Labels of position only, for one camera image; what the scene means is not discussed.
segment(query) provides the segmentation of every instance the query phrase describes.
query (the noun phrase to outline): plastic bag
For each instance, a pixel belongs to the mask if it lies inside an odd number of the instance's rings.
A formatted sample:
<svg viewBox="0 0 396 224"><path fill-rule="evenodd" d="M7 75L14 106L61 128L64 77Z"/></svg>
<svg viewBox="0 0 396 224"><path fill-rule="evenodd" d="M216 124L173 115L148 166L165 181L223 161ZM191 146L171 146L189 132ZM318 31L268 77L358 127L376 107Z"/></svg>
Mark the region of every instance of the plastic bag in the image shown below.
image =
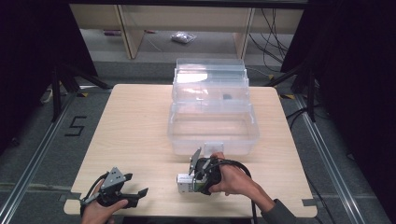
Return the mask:
<svg viewBox="0 0 396 224"><path fill-rule="evenodd" d="M176 32L174 34L172 34L171 38L173 41L176 41L178 43L182 43L182 44L187 44L189 42L191 42L192 40L194 40L197 36L196 35L192 35L186 32Z"/></svg>

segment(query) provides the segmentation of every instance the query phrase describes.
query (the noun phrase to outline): floor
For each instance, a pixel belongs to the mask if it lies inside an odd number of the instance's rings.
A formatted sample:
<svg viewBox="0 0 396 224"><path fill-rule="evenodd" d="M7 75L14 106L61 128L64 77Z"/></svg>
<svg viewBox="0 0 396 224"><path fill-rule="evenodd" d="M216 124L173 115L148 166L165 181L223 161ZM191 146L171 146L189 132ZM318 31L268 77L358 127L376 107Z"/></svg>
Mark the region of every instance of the floor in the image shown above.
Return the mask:
<svg viewBox="0 0 396 224"><path fill-rule="evenodd" d="M81 32L99 77L114 83L131 81L124 77L129 75L129 70L122 70L121 67L133 64L140 67L148 66L150 69L155 68L154 64L157 64L156 66L160 64L159 67L169 68L172 71L177 58L236 58L232 34L196 32L193 33L196 38L185 45L171 40L171 35L176 31L154 31L154 34L145 34L137 57L130 60L127 58L120 36L104 35L100 30L81 30ZM267 36L252 34L252 39L264 47L266 44L264 38ZM292 35L279 35L277 38L287 47ZM274 37L271 38L274 46L267 45L266 49L277 59L268 55L263 56L252 39L249 39L244 60L252 80L255 80L254 76L258 76L264 83L269 81L271 75L279 77L277 71L281 65L283 51L275 44ZM276 87L280 95L291 94L291 97L295 98L289 99L284 96L280 99L285 115L291 115L305 107L304 95L294 95L290 91L291 82L292 78ZM252 85L260 85L260 82L252 82ZM49 96L50 91L43 95L43 100ZM17 205L8 210L7 215L4 215L2 210L2 223L79 223L79 216L68 216L63 212L64 200L70 195L74 177L82 163L108 96L109 92L105 91L90 93L89 97L66 94L63 97L64 104L67 105L67 102L71 101L72 103L69 104L71 109L65 108L69 112L64 114L58 126L50 122L51 104L43 104L37 108L18 136L21 141L10 145L0 157L2 209L7 203ZM319 219L302 218L301 221L303 223L390 223L359 167L354 163L353 158L347 156L347 148L336 131L331 117L324 108L318 108L315 112L317 116L315 123L310 122L306 114L302 114L296 120L293 120L293 117L289 119L290 126L292 125L291 133L311 182L313 196L318 202ZM89 114L90 121L84 124L84 134L72 141L71 138L66 137L71 132L69 124L81 114ZM12 194L19 199L12 201L10 197ZM117 217L117 221L122 222L122 217ZM223 223L222 221L200 220L199 223ZM197 223L197 221L153 218L148 223Z"/></svg>

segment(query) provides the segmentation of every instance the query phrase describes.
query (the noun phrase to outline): clear plastic bin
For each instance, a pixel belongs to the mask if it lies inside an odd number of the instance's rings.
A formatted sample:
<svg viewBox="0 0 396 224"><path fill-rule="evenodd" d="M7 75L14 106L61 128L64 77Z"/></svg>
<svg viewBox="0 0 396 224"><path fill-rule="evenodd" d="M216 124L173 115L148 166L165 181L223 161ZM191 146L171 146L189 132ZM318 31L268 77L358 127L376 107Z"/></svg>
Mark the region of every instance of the clear plastic bin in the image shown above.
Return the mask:
<svg viewBox="0 0 396 224"><path fill-rule="evenodd" d="M260 136L242 60L179 59L168 137L178 155L221 147L246 155Z"/></svg>

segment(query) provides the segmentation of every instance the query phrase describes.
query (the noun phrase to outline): wooden table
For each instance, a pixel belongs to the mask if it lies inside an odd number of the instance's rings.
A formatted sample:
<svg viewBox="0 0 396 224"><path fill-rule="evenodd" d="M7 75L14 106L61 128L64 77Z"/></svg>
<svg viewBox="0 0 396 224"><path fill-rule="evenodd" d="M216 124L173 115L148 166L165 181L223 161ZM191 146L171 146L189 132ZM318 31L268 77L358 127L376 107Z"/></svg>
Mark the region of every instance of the wooden table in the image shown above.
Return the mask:
<svg viewBox="0 0 396 224"><path fill-rule="evenodd" d="M148 188L148 195L136 208L121 209L116 214L251 217L250 200L244 196L178 192L176 177L188 172L190 156L175 155L166 135L171 91L170 85L120 84L113 89L72 192L85 195L99 175L117 166L123 174L134 174L123 186L123 193ZM261 138L248 155L226 158L245 164L252 178L295 216L314 217L317 208L303 206L302 200L313 197L276 90L251 87L250 95ZM68 200L64 211L79 214L78 201Z"/></svg>

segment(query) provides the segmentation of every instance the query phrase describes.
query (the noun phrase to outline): person's left hand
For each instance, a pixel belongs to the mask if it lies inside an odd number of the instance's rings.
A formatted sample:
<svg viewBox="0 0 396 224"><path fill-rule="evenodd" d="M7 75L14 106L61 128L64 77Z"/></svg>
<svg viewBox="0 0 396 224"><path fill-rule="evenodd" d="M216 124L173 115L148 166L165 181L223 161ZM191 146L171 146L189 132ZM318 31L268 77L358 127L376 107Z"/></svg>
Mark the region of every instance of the person's left hand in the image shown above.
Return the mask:
<svg viewBox="0 0 396 224"><path fill-rule="evenodd" d="M102 179L95 187L92 194L99 191L105 180ZM109 207L103 207L99 202L94 200L85 207L84 214L82 215L81 224L103 224L103 223L114 223L113 213L117 212L128 204L128 200L124 199L114 203Z"/></svg>

